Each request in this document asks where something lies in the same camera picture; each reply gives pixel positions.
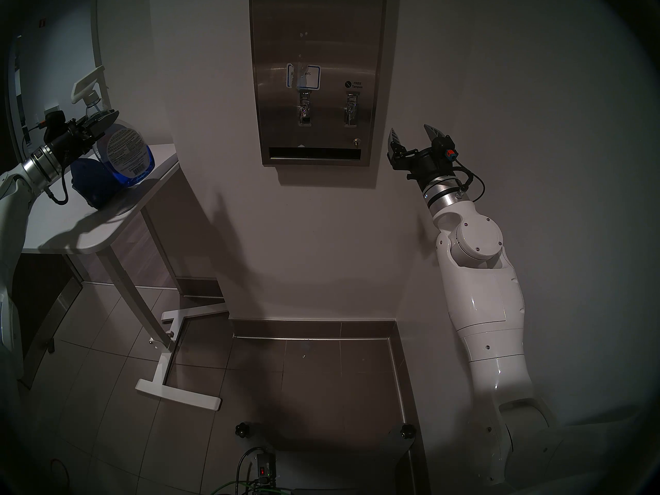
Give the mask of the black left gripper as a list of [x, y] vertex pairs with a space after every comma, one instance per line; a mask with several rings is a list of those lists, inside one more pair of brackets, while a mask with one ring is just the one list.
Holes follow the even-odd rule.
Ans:
[[44, 143], [59, 164], [69, 165], [91, 150], [106, 130], [116, 122], [118, 116], [118, 110], [105, 110], [66, 122], [63, 112], [49, 112], [44, 120]]

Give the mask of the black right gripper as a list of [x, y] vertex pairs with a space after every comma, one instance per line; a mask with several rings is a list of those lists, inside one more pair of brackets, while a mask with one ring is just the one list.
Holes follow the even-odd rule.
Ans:
[[387, 158], [397, 171], [408, 172], [407, 179], [415, 180], [419, 186], [427, 186], [439, 177], [454, 177], [453, 162], [457, 158], [455, 143], [450, 136], [428, 124], [424, 124], [431, 146], [419, 151], [408, 151], [400, 144], [397, 133], [391, 128], [387, 140]]

